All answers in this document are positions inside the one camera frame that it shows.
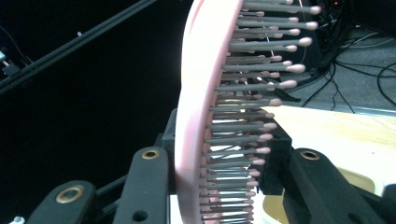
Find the brass screw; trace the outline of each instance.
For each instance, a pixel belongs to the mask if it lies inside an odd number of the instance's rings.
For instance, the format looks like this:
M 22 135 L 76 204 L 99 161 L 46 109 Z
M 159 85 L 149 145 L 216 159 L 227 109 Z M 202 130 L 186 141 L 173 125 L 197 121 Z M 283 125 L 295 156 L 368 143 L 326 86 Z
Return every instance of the brass screw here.
M 73 187 L 62 190 L 56 196 L 57 203 L 71 203 L 81 197 L 84 192 L 84 187 L 81 185 L 75 185 Z
M 142 157 L 145 160 L 152 160 L 160 156 L 160 151 L 157 149 L 149 149 L 143 152 Z
M 302 151 L 301 156 L 307 160 L 311 161 L 318 161 L 320 159 L 320 156 L 318 153 L 313 152 L 313 151 Z

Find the black background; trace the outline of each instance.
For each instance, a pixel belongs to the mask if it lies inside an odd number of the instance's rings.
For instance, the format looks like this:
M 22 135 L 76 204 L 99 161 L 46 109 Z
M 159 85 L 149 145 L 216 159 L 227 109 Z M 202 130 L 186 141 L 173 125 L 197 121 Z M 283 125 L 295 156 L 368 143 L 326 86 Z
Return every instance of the black background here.
M 2 1 L 0 25 L 34 61 L 132 3 Z M 102 187 L 154 144 L 177 107 L 190 6 L 157 2 L 0 96 L 0 223 L 64 182 Z

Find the hairbrush bristle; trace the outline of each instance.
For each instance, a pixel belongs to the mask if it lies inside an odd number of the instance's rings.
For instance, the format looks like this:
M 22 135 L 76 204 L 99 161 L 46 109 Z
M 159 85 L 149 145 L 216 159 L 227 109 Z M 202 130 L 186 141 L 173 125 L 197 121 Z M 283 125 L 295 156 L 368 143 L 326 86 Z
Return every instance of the hairbrush bristle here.
M 263 92 L 293 88 L 279 72 L 301 73 L 302 64 L 275 51 L 294 52 L 308 37 L 279 40 L 312 30 L 316 22 L 266 17 L 266 11 L 318 14 L 292 0 L 196 0 L 183 40 L 182 91 L 177 110 L 177 197 L 185 224 L 248 224 L 253 221 L 255 179 L 270 153 L 276 128 L 262 109 L 281 101 Z

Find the cable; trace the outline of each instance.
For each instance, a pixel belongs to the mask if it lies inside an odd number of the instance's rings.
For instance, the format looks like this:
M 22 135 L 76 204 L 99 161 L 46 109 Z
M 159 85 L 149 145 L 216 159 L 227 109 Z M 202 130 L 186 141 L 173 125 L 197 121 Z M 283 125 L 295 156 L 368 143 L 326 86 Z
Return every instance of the cable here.
M 331 78 L 334 76 L 335 74 L 335 69 L 333 70 L 332 74 L 331 74 Z M 327 82 L 321 86 L 317 91 L 315 91 L 302 105 L 301 107 L 306 107 L 306 105 L 316 96 L 318 95 L 318 93 L 320 93 L 328 84 L 330 83 L 330 80 L 328 79 Z
M 379 44 L 367 45 L 367 46 L 351 46 L 350 48 L 351 48 L 351 49 L 368 49 L 368 48 L 378 47 L 378 46 L 387 44 L 387 43 L 389 43 L 389 42 L 392 41 L 392 40 L 394 40 L 394 38 L 391 38 L 391 39 L 389 39 L 389 40 L 387 40 L 387 41 L 384 41 L 384 42 L 381 42 L 381 43 L 379 43 Z
M 0 30 L 2 30 L 8 38 L 11 40 L 12 44 L 15 46 L 17 49 L 18 53 L 21 55 L 21 57 L 25 60 L 26 63 L 33 63 L 31 60 L 29 60 L 24 54 L 21 52 L 20 47 L 18 47 L 17 43 L 15 42 L 14 38 L 12 38 L 12 35 L 3 27 L 0 26 Z
M 297 81 L 297 86 L 293 89 L 287 90 L 287 93 L 298 91 L 300 89 L 306 88 L 306 87 L 318 82 L 329 72 L 329 68 L 327 68 L 326 71 L 324 71 L 324 72 L 317 70 L 315 72 L 315 74 L 312 75 L 311 77 L 301 80 L 301 81 Z
M 378 33 L 371 33 L 371 34 L 369 34 L 369 35 L 365 35 L 364 37 L 361 37 L 361 38 L 359 38 L 359 39 L 357 39 L 357 40 L 355 40 L 355 41 L 352 41 L 349 45 L 341 46 L 341 48 L 342 48 L 342 49 L 344 49 L 344 48 L 350 48 L 350 46 L 352 46 L 352 45 L 354 45 L 354 44 L 356 44 L 356 43 L 358 43 L 358 42 L 361 42 L 362 40 L 367 39 L 368 37 L 371 37 L 371 36 L 373 36 L 373 35 L 378 35 Z
M 368 77 L 378 77 L 378 75 L 374 75 L 374 74 L 371 74 L 371 73 L 367 73 L 367 72 L 361 71 L 361 70 L 359 70 L 359 69 L 346 66 L 345 64 L 357 65 L 357 66 L 364 66 L 364 67 L 381 68 L 381 69 L 384 68 L 384 67 L 382 67 L 382 66 L 370 65 L 370 64 L 342 63 L 342 62 L 339 62 L 339 61 L 335 61 L 335 63 L 336 63 L 337 65 L 341 66 L 341 67 L 345 67 L 346 69 L 349 69 L 349 70 L 354 71 L 354 72 L 357 72 L 357 73 L 361 73 L 362 75 L 366 75 L 366 76 L 368 76 Z M 396 73 L 396 70 L 393 70 L 393 69 L 388 69 L 388 70 L 391 71 L 391 72 Z M 386 77 L 381 77 L 381 78 L 394 78 L 394 77 L 396 77 L 396 76 L 386 76 Z
M 394 102 L 392 99 L 390 99 L 390 97 L 388 97 L 388 96 L 384 93 L 384 91 L 382 90 L 382 87 L 381 87 L 381 83 L 380 83 L 380 81 L 379 81 L 379 80 L 381 79 L 382 75 L 385 73 L 385 71 L 387 71 L 390 67 L 392 67 L 392 66 L 395 65 L 395 64 L 396 64 L 396 63 L 391 63 L 390 65 L 384 67 L 384 68 L 379 72 L 378 76 L 376 77 L 376 86 L 378 87 L 379 92 L 381 93 L 381 95 L 382 95 L 386 100 L 388 100 L 391 104 L 393 104 L 393 105 L 396 106 L 396 102 Z
M 329 73 L 331 73 L 331 75 L 330 75 L 330 77 L 329 78 L 326 78 L 326 76 L 325 76 L 325 78 L 327 79 L 327 82 L 322 86 L 322 87 L 320 87 L 317 91 L 315 91 L 304 103 L 303 103 L 303 105 L 302 105 L 302 107 L 305 107 L 318 93 L 320 93 L 330 82 L 332 82 L 333 83 L 333 85 L 334 85 L 334 87 L 335 87 L 335 89 L 336 89 L 336 92 L 335 92 L 335 94 L 332 96 L 332 109 L 331 109 L 331 111 L 333 111 L 334 109 L 335 109 L 335 96 L 337 95 L 337 93 L 338 94 L 340 94 L 340 96 L 341 96 L 341 98 L 343 99 L 343 101 L 347 104 L 347 106 L 349 107 L 349 109 L 352 111 L 352 113 L 354 113 L 355 114 L 355 111 L 353 110 L 353 108 L 352 108 L 352 106 L 349 104 L 349 102 L 347 101 L 347 99 L 344 97 L 344 95 L 340 92 L 340 89 L 339 89 L 339 87 L 338 87 L 338 84 L 334 81 L 334 75 L 335 75 L 335 71 L 336 71 L 336 65 L 335 65 L 335 63 L 332 63 L 332 67 L 333 67 L 333 70 L 331 71 L 331 68 L 329 68 Z

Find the pink bristle ball tip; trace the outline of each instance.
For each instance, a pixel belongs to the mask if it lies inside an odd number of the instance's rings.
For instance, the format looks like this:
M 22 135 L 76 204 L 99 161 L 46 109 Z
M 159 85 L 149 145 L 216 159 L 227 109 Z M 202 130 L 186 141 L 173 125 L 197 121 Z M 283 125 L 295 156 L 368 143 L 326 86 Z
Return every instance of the pink bristle ball tip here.
M 259 176 L 260 172 L 258 172 L 258 171 L 250 171 L 248 174 L 251 175 L 251 176 Z
M 279 73 L 278 72 L 270 73 L 269 75 L 271 77 L 279 77 Z
M 321 8 L 318 6 L 311 7 L 311 13 L 314 15 L 318 15 L 320 11 L 321 11 Z
M 293 63 L 291 62 L 291 61 L 285 61 L 285 62 L 283 62 L 283 65 L 286 65 L 286 66 L 291 66 Z
M 254 203 L 254 201 L 253 201 L 253 200 L 250 200 L 250 199 L 248 199 L 248 200 L 244 200 L 244 203 L 247 203 L 247 204 L 253 204 L 253 203 Z
M 290 35 L 299 35 L 301 31 L 299 29 L 291 29 L 289 32 Z
M 307 30 L 316 30 L 318 28 L 318 23 L 315 21 L 307 22 L 305 25 Z
M 280 101 L 279 99 L 274 99 L 274 100 L 270 101 L 269 105 L 271 105 L 271 106 L 279 106 L 279 105 L 282 105 L 282 101 Z
M 269 147 L 260 147 L 257 148 L 257 152 L 260 154 L 267 154 L 271 151 L 271 149 Z
M 263 125 L 264 128 L 268 128 L 268 129 L 275 129 L 276 128 L 276 124 L 275 123 L 266 123 Z
M 267 141 L 267 140 L 271 140 L 272 138 L 273 136 L 270 133 L 265 133 L 260 135 L 259 141 Z
M 257 186 L 259 186 L 259 182 L 257 182 L 257 181 L 251 181 L 251 182 L 247 182 L 247 185 L 248 185 L 248 186 L 257 187 Z
M 297 50 L 297 46 L 289 45 L 289 46 L 286 46 L 286 49 L 287 49 L 288 52 L 294 52 L 294 51 Z
M 254 196 L 256 196 L 256 193 L 255 192 L 247 192 L 247 196 L 248 197 L 254 197 Z
M 288 80 L 288 81 L 279 83 L 279 87 L 281 89 L 294 88 L 296 86 L 297 86 L 297 82 L 295 80 Z
M 255 165 L 264 165 L 264 164 L 265 164 L 265 160 L 263 160 L 263 159 L 258 159 L 258 160 L 255 160 L 255 161 L 253 162 L 253 164 L 255 164 Z
M 297 18 L 297 17 L 290 17 L 290 18 L 289 18 L 289 21 L 291 21 L 291 22 L 297 22 L 297 21 L 298 21 L 298 18 Z
M 287 68 L 288 72 L 292 72 L 292 73 L 302 73 L 303 71 L 305 71 L 305 65 L 303 64 L 294 64 L 292 66 L 289 66 Z
M 301 38 L 299 40 L 299 44 L 300 44 L 300 46 L 303 46 L 303 47 L 310 46 L 312 44 L 312 38 L 310 38 L 310 37 Z
M 274 62 L 280 62 L 280 61 L 282 61 L 282 56 L 276 55 L 276 56 L 272 57 L 272 59 Z

